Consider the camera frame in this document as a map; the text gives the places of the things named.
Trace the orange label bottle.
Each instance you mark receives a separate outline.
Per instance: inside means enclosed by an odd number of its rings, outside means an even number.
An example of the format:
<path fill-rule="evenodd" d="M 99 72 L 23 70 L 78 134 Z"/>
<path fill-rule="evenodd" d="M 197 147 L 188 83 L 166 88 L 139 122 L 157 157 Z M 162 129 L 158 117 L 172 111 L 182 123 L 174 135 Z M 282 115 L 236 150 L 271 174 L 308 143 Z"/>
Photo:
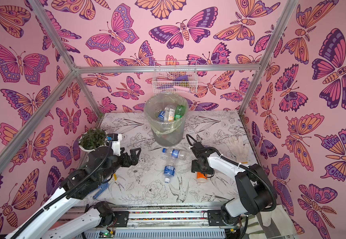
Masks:
<path fill-rule="evenodd" d="M 203 184 L 207 182 L 207 177 L 205 174 L 198 172 L 196 174 L 196 182 L 197 184 Z"/>

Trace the small blue label bottle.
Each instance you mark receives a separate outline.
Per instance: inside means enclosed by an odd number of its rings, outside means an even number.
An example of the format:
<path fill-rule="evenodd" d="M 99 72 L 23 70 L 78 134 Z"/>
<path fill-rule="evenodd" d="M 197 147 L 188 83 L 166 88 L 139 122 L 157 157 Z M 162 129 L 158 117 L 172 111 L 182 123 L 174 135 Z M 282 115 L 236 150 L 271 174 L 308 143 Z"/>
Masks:
<path fill-rule="evenodd" d="M 158 121 L 164 122 L 165 121 L 165 116 L 166 116 L 165 110 L 160 111 L 160 113 L 157 116 Z"/>

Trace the green plastic bottle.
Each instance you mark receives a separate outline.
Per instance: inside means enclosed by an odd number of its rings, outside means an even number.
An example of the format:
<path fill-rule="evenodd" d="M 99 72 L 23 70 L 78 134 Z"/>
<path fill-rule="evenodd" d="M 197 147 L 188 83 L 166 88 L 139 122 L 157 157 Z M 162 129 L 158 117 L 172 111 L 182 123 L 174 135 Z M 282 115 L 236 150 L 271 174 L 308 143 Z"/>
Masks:
<path fill-rule="evenodd" d="M 183 118 L 186 112 L 186 107 L 184 105 L 178 105 L 175 109 L 174 120 L 179 120 Z"/>

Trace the yellow label small bottle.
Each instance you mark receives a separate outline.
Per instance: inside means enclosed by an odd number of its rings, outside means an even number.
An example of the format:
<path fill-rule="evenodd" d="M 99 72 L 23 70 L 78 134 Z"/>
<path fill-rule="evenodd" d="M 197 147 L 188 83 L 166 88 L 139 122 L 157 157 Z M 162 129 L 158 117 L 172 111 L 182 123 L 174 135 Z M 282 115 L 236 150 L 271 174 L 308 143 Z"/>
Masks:
<path fill-rule="evenodd" d="M 166 112 L 165 122 L 174 121 L 175 109 L 176 109 L 176 107 L 173 105 L 166 106 L 166 108 L 165 108 L 165 112 Z"/>

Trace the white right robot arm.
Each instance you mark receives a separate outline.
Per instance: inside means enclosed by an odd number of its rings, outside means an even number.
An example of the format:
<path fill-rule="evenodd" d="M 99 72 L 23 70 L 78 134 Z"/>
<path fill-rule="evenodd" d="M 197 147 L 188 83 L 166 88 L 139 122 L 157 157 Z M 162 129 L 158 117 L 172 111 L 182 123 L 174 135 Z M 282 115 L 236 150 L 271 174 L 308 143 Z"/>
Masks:
<path fill-rule="evenodd" d="M 213 176 L 219 171 L 235 180 L 239 197 L 221 207 L 219 215 L 224 224 L 235 225 L 241 215 L 256 215 L 276 209 L 276 191 L 260 165 L 234 162 L 216 148 L 204 147 L 189 134 L 186 139 L 196 158 L 192 161 L 191 172 Z"/>

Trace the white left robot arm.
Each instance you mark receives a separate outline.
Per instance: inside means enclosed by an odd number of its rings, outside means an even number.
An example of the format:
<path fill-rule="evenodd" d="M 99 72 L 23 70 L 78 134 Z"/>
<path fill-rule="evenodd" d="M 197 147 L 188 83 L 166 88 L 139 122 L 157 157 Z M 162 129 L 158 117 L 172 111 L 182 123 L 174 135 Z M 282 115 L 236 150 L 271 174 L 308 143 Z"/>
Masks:
<path fill-rule="evenodd" d="M 26 222 L 0 239 L 39 239 L 70 208 L 96 190 L 121 167 L 137 165 L 141 148 L 120 149 L 116 155 L 111 146 L 101 146 L 88 154 L 88 161 L 71 173 L 54 195 Z"/>

